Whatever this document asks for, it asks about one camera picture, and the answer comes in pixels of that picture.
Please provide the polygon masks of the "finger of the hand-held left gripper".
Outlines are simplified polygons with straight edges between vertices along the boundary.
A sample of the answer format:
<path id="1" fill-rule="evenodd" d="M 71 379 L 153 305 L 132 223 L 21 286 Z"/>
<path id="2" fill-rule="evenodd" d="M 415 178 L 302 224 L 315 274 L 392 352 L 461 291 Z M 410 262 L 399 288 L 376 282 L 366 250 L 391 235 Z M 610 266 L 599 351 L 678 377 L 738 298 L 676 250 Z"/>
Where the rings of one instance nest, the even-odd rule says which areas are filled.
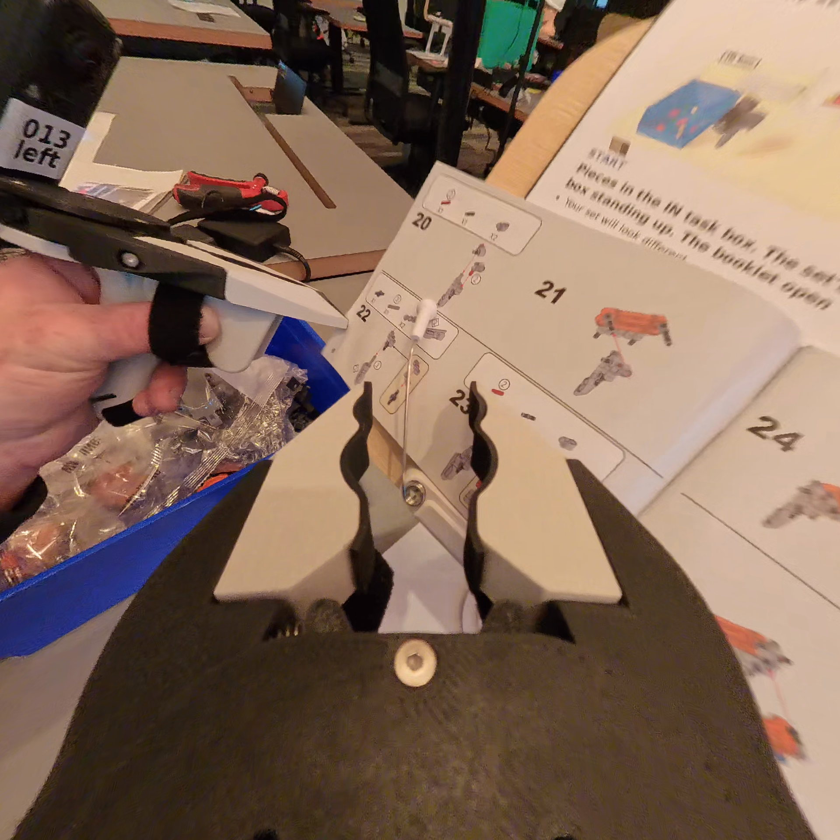
<path id="1" fill-rule="evenodd" d="M 211 301 L 345 329 L 345 315 L 309 284 L 203 243 L 140 237 L 140 274 Z"/>

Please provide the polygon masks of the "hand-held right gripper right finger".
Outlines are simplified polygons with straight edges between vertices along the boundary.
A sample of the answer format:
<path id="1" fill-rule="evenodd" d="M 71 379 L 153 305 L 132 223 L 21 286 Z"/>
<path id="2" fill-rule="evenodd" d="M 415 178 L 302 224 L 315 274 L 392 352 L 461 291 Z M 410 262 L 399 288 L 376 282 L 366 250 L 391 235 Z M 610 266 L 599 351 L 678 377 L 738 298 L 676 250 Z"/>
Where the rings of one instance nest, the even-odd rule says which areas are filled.
<path id="1" fill-rule="evenodd" d="M 569 460 L 476 382 L 468 418 L 477 487 L 464 570 L 479 609 L 504 601 L 619 603 L 622 589 Z"/>

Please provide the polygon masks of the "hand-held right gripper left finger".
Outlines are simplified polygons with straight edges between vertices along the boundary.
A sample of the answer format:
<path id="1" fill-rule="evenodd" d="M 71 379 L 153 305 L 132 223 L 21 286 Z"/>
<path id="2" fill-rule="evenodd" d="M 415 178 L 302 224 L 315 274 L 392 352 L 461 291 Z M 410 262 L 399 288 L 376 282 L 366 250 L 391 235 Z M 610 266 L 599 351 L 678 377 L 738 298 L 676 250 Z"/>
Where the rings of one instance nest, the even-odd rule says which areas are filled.
<path id="1" fill-rule="evenodd" d="M 355 386 L 269 461 L 214 596 L 281 600 L 304 613 L 372 588 L 372 385 Z"/>

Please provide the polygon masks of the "instruction booklet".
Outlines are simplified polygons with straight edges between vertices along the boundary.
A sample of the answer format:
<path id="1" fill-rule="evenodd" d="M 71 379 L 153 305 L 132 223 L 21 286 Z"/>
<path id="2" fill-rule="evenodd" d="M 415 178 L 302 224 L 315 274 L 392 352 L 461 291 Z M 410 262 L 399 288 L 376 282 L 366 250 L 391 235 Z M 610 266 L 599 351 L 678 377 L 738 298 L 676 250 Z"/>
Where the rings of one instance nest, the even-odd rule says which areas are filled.
<path id="1" fill-rule="evenodd" d="M 683 564 L 791 780 L 838 769 L 838 356 L 733 281 L 437 164 L 328 342 L 465 516 L 468 388 L 579 459 Z"/>

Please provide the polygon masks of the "white paper sheet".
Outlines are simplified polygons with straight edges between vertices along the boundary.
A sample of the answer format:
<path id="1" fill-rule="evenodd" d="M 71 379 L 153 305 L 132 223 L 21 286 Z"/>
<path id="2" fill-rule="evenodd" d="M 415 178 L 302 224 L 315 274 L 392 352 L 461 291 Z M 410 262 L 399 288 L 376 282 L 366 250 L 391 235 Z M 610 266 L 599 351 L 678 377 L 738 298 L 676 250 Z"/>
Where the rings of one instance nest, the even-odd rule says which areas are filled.
<path id="1" fill-rule="evenodd" d="M 97 111 L 60 181 L 74 193 L 102 198 L 142 213 L 152 214 L 182 183 L 185 171 L 140 171 L 95 162 L 107 138 L 114 114 Z"/>

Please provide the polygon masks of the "black power adapter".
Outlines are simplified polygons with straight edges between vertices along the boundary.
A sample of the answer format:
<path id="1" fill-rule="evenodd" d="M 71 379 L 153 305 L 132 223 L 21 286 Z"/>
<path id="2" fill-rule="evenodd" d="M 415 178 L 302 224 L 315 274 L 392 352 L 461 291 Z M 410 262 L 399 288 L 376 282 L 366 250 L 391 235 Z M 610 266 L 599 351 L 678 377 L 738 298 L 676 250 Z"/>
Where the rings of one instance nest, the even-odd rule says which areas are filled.
<path id="1" fill-rule="evenodd" d="M 256 263 L 288 257 L 302 266 L 295 278 L 312 282 L 307 258 L 291 246 L 290 230 L 276 216 L 248 209 L 203 218 L 195 213 L 181 213 L 169 220 L 169 225 L 172 235 L 182 242 L 213 246 Z"/>

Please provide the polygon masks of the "red black hand tool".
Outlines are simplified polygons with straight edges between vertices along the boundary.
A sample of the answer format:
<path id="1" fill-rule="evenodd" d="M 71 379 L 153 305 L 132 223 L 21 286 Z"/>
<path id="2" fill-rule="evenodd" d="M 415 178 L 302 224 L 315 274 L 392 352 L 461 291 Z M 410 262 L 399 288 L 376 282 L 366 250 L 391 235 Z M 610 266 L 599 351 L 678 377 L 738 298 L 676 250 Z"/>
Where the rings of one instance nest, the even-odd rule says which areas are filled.
<path id="1" fill-rule="evenodd" d="M 287 192 L 271 186 L 263 173 L 241 181 L 187 171 L 172 196 L 183 210 L 171 218 L 173 225 L 237 210 L 259 210 L 282 219 L 289 207 Z"/>

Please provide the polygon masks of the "clear plastic bag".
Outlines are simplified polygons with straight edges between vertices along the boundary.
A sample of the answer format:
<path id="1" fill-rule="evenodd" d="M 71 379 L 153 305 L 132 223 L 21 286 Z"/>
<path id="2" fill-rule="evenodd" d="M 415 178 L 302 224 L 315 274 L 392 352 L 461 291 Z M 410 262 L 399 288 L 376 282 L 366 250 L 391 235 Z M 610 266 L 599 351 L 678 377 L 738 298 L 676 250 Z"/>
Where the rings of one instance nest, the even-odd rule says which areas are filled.
<path id="1" fill-rule="evenodd" d="M 42 468 L 44 501 L 2 541 L 1 592 L 275 454 L 318 414 L 308 379 L 269 355 L 238 374 L 192 370 L 175 412 L 101 423 Z"/>

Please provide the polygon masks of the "grey desk wooden edge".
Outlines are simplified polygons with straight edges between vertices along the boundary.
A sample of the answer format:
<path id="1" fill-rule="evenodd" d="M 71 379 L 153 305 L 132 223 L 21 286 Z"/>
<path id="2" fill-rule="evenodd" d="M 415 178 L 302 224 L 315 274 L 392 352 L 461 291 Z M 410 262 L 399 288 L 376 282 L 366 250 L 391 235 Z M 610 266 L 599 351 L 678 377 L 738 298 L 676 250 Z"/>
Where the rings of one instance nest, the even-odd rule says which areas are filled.
<path id="1" fill-rule="evenodd" d="M 163 59 L 120 60 L 70 167 L 73 182 L 132 183 L 187 172 L 287 193 L 282 223 L 315 280 L 372 272 L 412 198 L 309 100 L 299 114 L 264 114 L 277 72 Z"/>

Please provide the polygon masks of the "blue plastic bin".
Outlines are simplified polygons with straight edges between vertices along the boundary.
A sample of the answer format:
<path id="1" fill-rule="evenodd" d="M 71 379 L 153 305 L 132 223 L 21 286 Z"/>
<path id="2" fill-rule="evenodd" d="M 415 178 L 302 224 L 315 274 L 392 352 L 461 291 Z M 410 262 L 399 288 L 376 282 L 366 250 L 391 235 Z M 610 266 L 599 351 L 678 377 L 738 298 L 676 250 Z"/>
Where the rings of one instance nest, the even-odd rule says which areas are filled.
<path id="1" fill-rule="evenodd" d="M 25 657 L 134 595 L 253 467 L 1 594 L 1 659 Z"/>

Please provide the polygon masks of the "wooden desk black legs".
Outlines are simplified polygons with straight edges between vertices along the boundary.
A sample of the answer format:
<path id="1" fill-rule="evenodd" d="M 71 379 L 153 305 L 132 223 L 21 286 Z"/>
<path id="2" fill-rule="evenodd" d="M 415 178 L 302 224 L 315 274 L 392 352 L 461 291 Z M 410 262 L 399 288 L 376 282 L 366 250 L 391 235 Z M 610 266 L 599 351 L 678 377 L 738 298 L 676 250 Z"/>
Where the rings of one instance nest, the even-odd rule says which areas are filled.
<path id="1" fill-rule="evenodd" d="M 232 2 L 95 1 L 123 37 L 270 50 L 270 35 Z"/>

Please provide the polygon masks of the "black chair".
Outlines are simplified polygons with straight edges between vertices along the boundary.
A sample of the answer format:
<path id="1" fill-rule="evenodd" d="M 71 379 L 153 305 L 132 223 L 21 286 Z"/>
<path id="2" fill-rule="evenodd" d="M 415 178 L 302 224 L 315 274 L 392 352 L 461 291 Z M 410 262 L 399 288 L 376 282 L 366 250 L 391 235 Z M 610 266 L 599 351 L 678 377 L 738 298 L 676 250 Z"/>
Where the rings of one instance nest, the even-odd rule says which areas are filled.
<path id="1" fill-rule="evenodd" d="M 426 99 L 409 91 L 410 68 L 397 1 L 363 1 L 370 71 L 364 95 L 368 121 L 393 144 L 421 144 L 428 129 Z"/>

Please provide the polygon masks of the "wooden board document stand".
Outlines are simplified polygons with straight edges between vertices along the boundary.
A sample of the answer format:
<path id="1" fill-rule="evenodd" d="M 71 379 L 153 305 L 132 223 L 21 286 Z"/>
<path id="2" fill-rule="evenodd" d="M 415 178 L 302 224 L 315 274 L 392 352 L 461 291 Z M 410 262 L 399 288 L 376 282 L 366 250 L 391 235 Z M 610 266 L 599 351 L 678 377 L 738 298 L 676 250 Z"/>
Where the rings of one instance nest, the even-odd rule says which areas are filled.
<path id="1" fill-rule="evenodd" d="M 603 88 L 654 23 L 609 14 L 595 45 L 572 62 L 533 110 L 487 183 L 526 197 Z M 462 561 L 465 514 L 458 512 L 414 465 L 400 468 L 399 447 L 381 426 L 371 432 L 373 463 L 403 490 L 404 508 L 416 522 L 385 552 L 396 561 L 394 589 L 382 634 L 474 634 L 480 607 L 455 564 Z"/>

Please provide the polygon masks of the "white instruction sheet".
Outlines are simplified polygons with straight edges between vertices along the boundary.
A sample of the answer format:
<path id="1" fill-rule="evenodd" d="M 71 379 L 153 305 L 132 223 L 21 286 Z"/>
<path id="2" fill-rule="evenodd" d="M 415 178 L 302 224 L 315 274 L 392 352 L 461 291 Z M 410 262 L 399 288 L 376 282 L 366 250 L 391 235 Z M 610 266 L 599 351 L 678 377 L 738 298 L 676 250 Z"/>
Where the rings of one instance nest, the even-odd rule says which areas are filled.
<path id="1" fill-rule="evenodd" d="M 837 354 L 838 94 L 838 2 L 670 2 L 528 199 L 756 292 Z"/>

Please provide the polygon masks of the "black post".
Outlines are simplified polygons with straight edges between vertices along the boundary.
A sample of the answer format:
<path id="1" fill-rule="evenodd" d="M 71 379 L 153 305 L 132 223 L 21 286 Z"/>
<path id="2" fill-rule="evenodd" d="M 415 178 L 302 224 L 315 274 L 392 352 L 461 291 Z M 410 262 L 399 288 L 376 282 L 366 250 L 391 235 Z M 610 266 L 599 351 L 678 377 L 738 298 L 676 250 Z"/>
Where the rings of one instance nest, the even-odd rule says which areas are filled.
<path id="1" fill-rule="evenodd" d="M 436 161 L 456 167 L 466 125 L 485 1 L 458 1 L 437 121 Z"/>

